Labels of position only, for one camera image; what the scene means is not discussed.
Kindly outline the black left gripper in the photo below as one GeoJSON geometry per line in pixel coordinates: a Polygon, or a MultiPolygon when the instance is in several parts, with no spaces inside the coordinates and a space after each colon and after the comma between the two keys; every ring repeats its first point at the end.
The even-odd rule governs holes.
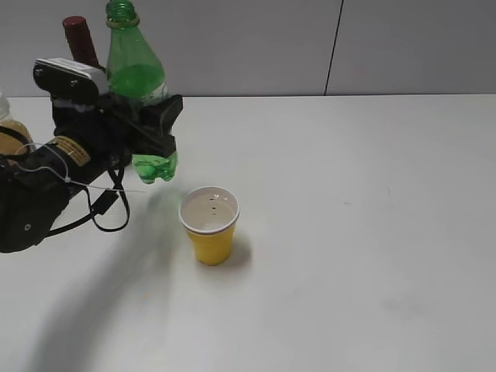
{"type": "Polygon", "coordinates": [[[101,95],[97,106],[77,105],[56,95],[50,101],[56,141],[67,138],[83,153],[82,160],[66,156],[70,178],[97,178],[104,173],[121,177],[131,161],[131,147],[133,154],[163,158],[176,151],[171,130],[183,109],[181,95],[143,108],[113,93],[101,95]]]}

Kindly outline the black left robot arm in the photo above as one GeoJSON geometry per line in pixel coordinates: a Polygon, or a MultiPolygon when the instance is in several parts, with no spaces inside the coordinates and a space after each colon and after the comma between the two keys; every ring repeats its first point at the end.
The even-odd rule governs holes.
{"type": "Polygon", "coordinates": [[[110,94],[92,104],[52,97],[55,137],[31,153],[1,156],[1,251],[15,253],[47,237],[74,229],[104,215],[117,199],[130,210],[122,186],[133,155],[169,158],[176,151],[171,129],[183,109],[181,95],[134,114],[110,94]],[[89,212],[55,229],[54,221],[80,192],[107,173],[113,185],[89,212]]]}

